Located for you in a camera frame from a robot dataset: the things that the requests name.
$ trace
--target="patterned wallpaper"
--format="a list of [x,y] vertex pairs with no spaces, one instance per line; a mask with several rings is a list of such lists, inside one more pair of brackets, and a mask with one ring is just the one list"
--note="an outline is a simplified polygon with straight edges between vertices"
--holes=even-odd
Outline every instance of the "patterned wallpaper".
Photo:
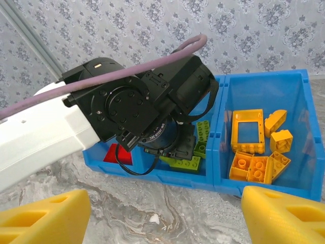
[[55,78],[2,13],[0,36],[1,109],[32,96]]
[[204,33],[198,55],[215,74],[325,74],[325,0],[14,2],[66,70],[97,56],[131,66]]

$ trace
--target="lime green lego brick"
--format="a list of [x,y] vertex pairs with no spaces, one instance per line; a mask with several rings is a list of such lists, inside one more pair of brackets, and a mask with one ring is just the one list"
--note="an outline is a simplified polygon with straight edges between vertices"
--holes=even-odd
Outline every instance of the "lime green lego brick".
[[168,163],[168,164],[174,164],[176,162],[176,159],[171,159],[171,158],[164,157],[164,156],[160,156],[159,159]]
[[207,142],[210,133],[209,121],[204,120],[197,122],[197,132],[199,141]]
[[176,160],[174,163],[169,164],[171,168],[176,170],[195,171],[199,170],[201,158],[193,156],[191,161]]
[[201,157],[202,159],[205,159],[205,150],[207,147],[207,143],[204,141],[198,141],[197,145],[194,148],[194,156]]

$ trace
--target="gray marble surface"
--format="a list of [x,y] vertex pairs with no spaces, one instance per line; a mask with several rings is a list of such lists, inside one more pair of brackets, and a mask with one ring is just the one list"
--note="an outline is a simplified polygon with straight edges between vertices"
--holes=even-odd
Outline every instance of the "gray marble surface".
[[[325,80],[311,84],[324,140]],[[91,198],[85,244],[251,243],[239,199],[93,172],[81,153],[0,193],[0,210],[73,189],[86,189]]]

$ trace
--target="purple cable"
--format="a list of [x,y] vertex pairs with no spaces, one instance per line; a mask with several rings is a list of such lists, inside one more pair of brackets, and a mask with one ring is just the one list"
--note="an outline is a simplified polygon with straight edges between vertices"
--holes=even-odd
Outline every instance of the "purple cable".
[[81,80],[78,82],[74,82],[71,84],[64,85],[62,87],[46,91],[44,93],[35,95],[31,98],[27,98],[23,101],[20,101],[14,105],[9,106],[0,111],[0,120],[4,118],[8,118],[18,112],[21,112],[27,108],[35,106],[37,104],[43,103],[45,101],[63,96],[65,94],[69,94],[75,92],[77,90],[85,89],[91,86],[104,84],[106,82],[118,80],[125,78],[127,76],[133,76],[135,74],[140,74],[142,72],[146,72],[148,70],[156,69],[158,67],[173,63],[182,58],[185,58],[199,49],[201,49],[207,43],[206,35],[198,35],[193,38],[188,39],[184,43],[182,43],[176,50],[177,52],[170,54],[166,57],[161,57],[159,59],[149,61],[144,64],[132,66],[127,69],[122,69],[118,71],[114,71],[111,73],[107,73],[104,75],[99,75],[95,77],[91,77],[89,79]]

